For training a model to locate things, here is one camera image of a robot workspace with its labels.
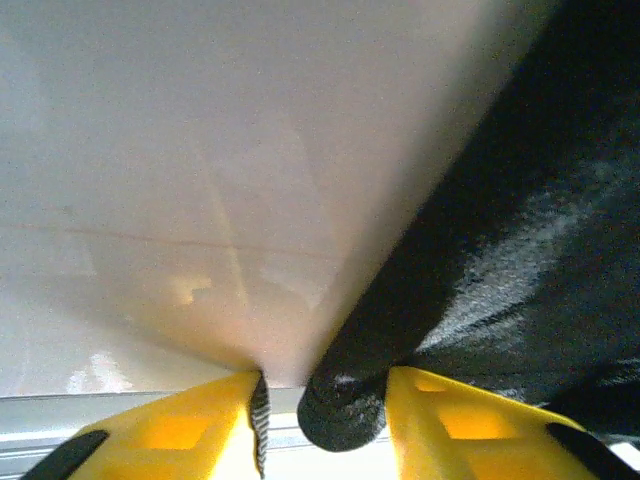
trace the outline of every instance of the white panel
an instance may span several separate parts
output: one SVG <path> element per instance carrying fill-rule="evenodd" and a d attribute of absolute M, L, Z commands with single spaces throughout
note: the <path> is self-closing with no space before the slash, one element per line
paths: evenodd
<path fill-rule="evenodd" d="M 0 394 L 302 384 L 555 3 L 0 2 Z"/>

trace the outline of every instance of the yellow clamp jaw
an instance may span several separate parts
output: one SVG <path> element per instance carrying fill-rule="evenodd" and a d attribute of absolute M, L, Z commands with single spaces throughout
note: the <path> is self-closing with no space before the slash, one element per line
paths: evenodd
<path fill-rule="evenodd" d="M 23 478 L 258 479 L 259 392 L 268 402 L 259 372 L 239 373 L 134 408 L 85 427 Z M 639 478 L 568 418 L 415 368 L 391 369 L 386 416 L 401 480 Z"/>
<path fill-rule="evenodd" d="M 23 478 L 259 479 L 250 417 L 261 379 L 238 373 L 89 425 Z"/>
<path fill-rule="evenodd" d="M 415 368 L 391 369 L 386 416 L 401 480 L 640 478 L 566 417 Z"/>

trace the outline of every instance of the white surface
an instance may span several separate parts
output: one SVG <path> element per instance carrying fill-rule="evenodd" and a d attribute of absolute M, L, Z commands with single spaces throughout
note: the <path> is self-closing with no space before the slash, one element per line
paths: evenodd
<path fill-rule="evenodd" d="M 553 3 L 3 0 L 0 394 L 303 383 Z"/>
<path fill-rule="evenodd" d="M 391 442 L 374 442 L 351 452 L 325 452 L 317 447 L 269 452 L 267 480 L 326 480 L 328 478 L 398 478 Z"/>
<path fill-rule="evenodd" d="M 640 472 L 640 451 L 630 443 L 616 443 L 609 447 L 621 460 Z"/>

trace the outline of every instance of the black textured cloth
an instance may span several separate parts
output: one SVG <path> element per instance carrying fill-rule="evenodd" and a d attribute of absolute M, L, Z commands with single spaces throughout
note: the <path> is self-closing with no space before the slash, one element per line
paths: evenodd
<path fill-rule="evenodd" d="M 321 359 L 302 430 L 328 450 L 375 438 L 393 365 L 597 411 L 598 375 L 640 371 L 639 232 L 640 7 L 570 1 Z M 582 420 L 615 433 L 625 408 Z"/>

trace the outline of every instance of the black foam padding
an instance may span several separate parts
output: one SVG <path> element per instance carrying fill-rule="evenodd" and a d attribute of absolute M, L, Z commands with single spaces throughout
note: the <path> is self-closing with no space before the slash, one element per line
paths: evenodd
<path fill-rule="evenodd" d="M 94 430 L 67 440 L 29 470 L 23 480 L 66 480 L 109 437 L 105 430 Z"/>
<path fill-rule="evenodd" d="M 560 423 L 548 424 L 547 431 L 597 478 L 640 480 L 639 474 L 588 433 Z"/>
<path fill-rule="evenodd" d="M 330 452 L 354 450 L 376 438 L 386 424 L 386 375 L 336 382 L 329 390 L 309 383 L 298 404 L 298 422 L 309 441 Z"/>
<path fill-rule="evenodd" d="M 255 432 L 256 451 L 255 461 L 260 478 L 265 478 L 265 463 L 267 459 L 267 448 L 269 443 L 269 415 L 271 404 L 269 402 L 269 391 L 264 380 L 264 375 L 260 375 L 260 380 L 251 396 L 249 407 L 249 418 L 251 427 Z"/>

